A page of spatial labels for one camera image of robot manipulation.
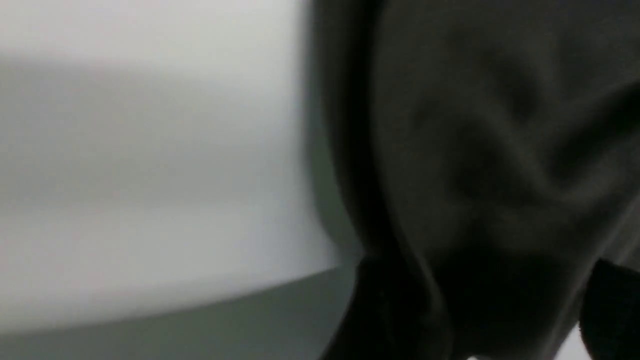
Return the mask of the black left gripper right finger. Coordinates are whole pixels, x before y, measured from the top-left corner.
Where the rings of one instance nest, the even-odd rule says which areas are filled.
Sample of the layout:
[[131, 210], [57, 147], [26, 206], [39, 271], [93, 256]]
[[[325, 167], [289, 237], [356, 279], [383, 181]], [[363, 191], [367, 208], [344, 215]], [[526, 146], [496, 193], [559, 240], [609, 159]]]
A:
[[599, 260], [587, 283], [579, 329], [592, 360], [638, 360], [640, 274]]

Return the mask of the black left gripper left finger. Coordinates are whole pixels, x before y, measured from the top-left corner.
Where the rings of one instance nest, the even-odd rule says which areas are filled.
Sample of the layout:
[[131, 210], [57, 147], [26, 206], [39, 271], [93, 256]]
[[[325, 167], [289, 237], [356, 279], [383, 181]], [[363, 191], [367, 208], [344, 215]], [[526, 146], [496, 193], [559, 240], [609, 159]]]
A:
[[451, 327], [434, 280], [404, 259], [367, 257], [323, 360], [448, 360]]

